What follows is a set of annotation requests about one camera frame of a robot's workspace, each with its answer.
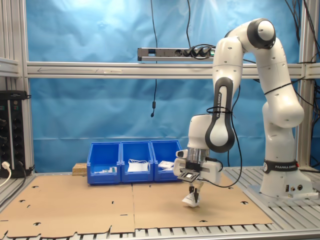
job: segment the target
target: wooden block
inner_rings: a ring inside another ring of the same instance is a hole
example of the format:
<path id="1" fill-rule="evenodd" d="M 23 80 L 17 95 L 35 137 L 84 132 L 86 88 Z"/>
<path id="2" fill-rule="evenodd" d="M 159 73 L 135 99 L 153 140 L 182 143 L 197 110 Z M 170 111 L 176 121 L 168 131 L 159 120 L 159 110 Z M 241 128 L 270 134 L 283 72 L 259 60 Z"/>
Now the wooden block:
<path id="1" fill-rule="evenodd" d="M 73 176 L 87 176 L 87 164 L 86 163 L 76 163 L 72 168 Z"/>

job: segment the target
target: blue storage bin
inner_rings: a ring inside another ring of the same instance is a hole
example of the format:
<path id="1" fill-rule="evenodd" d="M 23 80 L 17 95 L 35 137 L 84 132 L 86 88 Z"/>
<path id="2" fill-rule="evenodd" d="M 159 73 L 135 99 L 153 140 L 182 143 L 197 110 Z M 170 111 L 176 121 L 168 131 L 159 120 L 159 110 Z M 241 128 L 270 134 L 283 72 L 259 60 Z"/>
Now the blue storage bin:
<path id="1" fill-rule="evenodd" d="M 158 164 L 161 161 L 175 162 L 176 152 L 181 150 L 178 140 L 168 141 L 151 141 L 151 148 L 154 161 L 154 181 L 156 182 L 169 182 L 179 181 L 174 171 L 165 171 Z"/>
<path id="2" fill-rule="evenodd" d="M 146 160 L 149 163 L 148 171 L 128 172 L 129 159 Z M 140 183 L 154 180 L 154 159 L 149 141 L 121 142 L 121 182 Z"/>
<path id="3" fill-rule="evenodd" d="M 121 182 L 120 142 L 91 143 L 86 163 L 88 184 L 118 184 Z M 101 172 L 116 167 L 116 172 Z"/>

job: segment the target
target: blue backdrop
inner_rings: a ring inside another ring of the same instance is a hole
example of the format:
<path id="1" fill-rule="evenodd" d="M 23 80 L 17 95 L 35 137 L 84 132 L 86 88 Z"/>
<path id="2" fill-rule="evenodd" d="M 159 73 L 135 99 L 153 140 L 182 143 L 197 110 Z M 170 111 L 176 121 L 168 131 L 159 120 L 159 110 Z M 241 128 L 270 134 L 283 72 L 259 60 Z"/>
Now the blue backdrop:
<path id="1" fill-rule="evenodd" d="M 158 47 L 187 48 L 187 0 L 152 3 Z M 285 1 L 190 0 L 190 6 L 192 46 L 215 45 L 238 25 L 267 18 L 288 63 L 298 61 L 294 21 Z M 26 7 L 30 61 L 136 63 L 137 48 L 156 46 L 149 0 L 27 0 Z M 191 117 L 205 113 L 214 97 L 212 80 L 160 79 L 151 118 L 154 79 L 35 78 L 30 87 L 38 172 L 71 171 L 87 160 L 92 142 L 178 139 L 185 148 Z M 265 101 L 258 83 L 241 82 L 234 123 L 245 166 L 264 160 Z M 226 163 L 226 156 L 218 158 Z M 240 164 L 236 144 L 230 162 Z"/>

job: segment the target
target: robotic arm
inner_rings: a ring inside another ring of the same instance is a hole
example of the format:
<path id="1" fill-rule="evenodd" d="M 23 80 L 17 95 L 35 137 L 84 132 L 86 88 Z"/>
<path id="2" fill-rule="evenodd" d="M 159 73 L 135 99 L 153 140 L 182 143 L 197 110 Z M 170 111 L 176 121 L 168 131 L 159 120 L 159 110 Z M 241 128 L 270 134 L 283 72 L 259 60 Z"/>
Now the robotic arm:
<path id="1" fill-rule="evenodd" d="M 231 30 L 221 39 L 213 59 L 213 113 L 192 117 L 187 149 L 176 153 L 173 172 L 189 182 L 191 205 L 198 205 L 203 181 L 218 184 L 222 164 L 209 158 L 229 151 L 235 142 L 231 126 L 233 96 L 240 85 L 244 53 L 253 53 L 266 97 L 262 108 L 266 137 L 264 177 L 261 192 L 269 197 L 309 197 L 313 193 L 309 178 L 298 170 L 294 159 L 295 141 L 292 128 L 304 119 L 289 75 L 286 55 L 274 26 L 258 18 Z"/>

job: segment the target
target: cardboard floor mat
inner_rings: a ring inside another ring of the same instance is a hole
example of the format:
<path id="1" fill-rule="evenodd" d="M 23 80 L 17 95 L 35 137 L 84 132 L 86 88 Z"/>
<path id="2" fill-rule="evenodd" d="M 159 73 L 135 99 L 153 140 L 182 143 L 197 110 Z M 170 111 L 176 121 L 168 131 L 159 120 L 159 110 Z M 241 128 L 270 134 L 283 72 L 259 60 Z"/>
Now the cardboard floor mat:
<path id="1" fill-rule="evenodd" d="M 221 186 L 232 181 L 221 175 Z M 189 194 L 187 183 L 134 184 L 136 229 L 271 224 L 272 220 L 237 186 L 220 188 L 204 184 L 199 206 L 182 200 Z"/>
<path id="2" fill-rule="evenodd" d="M 0 213 L 0 234 L 12 238 L 97 234 L 110 227 L 112 233 L 135 231 L 132 186 L 88 186 L 82 176 L 37 176 Z"/>

